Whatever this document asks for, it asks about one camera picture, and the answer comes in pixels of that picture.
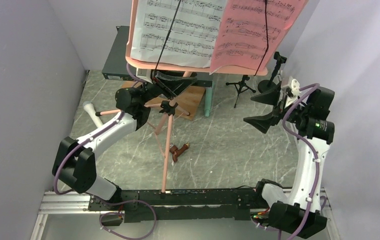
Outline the black round-base mic stand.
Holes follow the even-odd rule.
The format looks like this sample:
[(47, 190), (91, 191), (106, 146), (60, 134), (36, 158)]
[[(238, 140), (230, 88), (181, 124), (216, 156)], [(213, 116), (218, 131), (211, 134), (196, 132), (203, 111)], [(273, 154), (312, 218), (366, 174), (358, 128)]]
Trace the black round-base mic stand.
[(276, 85), (273, 81), (278, 75), (281, 65), (285, 64), (287, 61), (287, 57), (282, 56), (278, 51), (274, 53), (273, 59), (276, 60), (276, 63), (270, 78), (268, 80), (262, 80), (257, 86), (260, 93), (266, 92)]

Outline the green microphone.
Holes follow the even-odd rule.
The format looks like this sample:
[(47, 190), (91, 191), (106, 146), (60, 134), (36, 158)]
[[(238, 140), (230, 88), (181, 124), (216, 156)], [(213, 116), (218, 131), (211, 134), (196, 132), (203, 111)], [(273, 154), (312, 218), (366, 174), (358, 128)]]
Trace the green microphone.
[(205, 88), (205, 105), (204, 105), (204, 115), (206, 117), (210, 116), (213, 100), (213, 90), (214, 90), (214, 81), (210, 87)]

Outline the black tripod mic stand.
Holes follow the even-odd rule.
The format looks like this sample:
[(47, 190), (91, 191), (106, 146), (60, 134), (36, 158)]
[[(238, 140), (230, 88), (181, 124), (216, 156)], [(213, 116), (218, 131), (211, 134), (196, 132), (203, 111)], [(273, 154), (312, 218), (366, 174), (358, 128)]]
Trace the black tripod mic stand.
[(240, 96), (241, 93), (243, 93), (243, 92), (245, 92), (247, 90), (252, 91), (252, 93), (256, 93), (255, 89), (253, 89), (253, 88), (251, 88), (251, 87), (249, 87), (247, 85), (247, 81), (249, 81), (249, 80), (250, 80), (249, 75), (245, 74), (245, 75), (242, 76), (242, 79), (240, 81), (238, 81), (238, 82), (226, 82), (225, 83), (226, 86), (229, 86), (229, 85), (230, 86), (234, 86), (235, 89), (236, 89), (236, 91), (237, 91), (237, 97), (236, 97), (236, 100), (235, 100), (235, 103), (234, 103), (234, 108), (237, 107), (237, 102), (238, 102), (238, 99), (239, 99), (239, 96)]

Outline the pink sheet music page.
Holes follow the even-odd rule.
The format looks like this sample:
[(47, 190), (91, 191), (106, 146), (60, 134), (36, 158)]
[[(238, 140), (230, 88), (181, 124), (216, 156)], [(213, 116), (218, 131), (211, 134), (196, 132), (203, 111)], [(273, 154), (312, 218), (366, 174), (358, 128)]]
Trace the pink sheet music page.
[(305, 0), (230, 0), (220, 22), (209, 72), (264, 75)]

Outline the white microphone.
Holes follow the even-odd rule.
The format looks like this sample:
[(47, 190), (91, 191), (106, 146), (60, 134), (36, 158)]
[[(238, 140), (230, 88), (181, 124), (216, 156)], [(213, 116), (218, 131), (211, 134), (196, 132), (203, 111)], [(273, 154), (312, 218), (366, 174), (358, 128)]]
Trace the white microphone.
[(83, 109), (90, 116), (91, 120), (97, 128), (103, 125), (103, 122), (101, 121), (99, 116), (96, 115), (94, 105), (90, 101), (83, 102)]

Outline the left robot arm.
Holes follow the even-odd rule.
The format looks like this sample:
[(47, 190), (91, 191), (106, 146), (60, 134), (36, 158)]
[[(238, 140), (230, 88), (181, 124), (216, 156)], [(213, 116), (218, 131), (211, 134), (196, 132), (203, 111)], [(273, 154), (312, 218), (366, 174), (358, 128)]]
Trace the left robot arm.
[(68, 136), (60, 142), (52, 168), (54, 192), (62, 194), (58, 189), (58, 182), (62, 181), (70, 187), (70, 191), (96, 196), (107, 209), (117, 209), (123, 200), (122, 189), (98, 176), (96, 159), (113, 144), (145, 125), (151, 112), (147, 102), (160, 95), (166, 97), (160, 104), (161, 113), (171, 123), (178, 107), (175, 98), (196, 83), (196, 76), (194, 72), (179, 76), (152, 70), (149, 82), (117, 90), (115, 101), (118, 113), (112, 119), (84, 136), (77, 139)]

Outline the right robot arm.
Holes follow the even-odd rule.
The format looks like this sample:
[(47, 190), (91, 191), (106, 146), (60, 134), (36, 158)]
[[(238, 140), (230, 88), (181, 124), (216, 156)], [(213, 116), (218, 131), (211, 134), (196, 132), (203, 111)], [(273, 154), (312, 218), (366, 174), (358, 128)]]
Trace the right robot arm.
[(251, 216), (265, 230), (286, 232), (289, 238), (307, 239), (326, 227), (321, 215), (320, 185), (327, 153), (333, 142), (335, 125), (327, 120), (334, 91), (319, 84), (300, 86), (290, 78), (253, 96), (254, 102), (271, 105), (266, 115), (245, 117), (244, 121), (262, 133), (271, 126), (282, 127), (297, 139), (298, 162), (290, 193), (271, 180), (263, 179), (253, 194), (254, 203), (267, 209)]

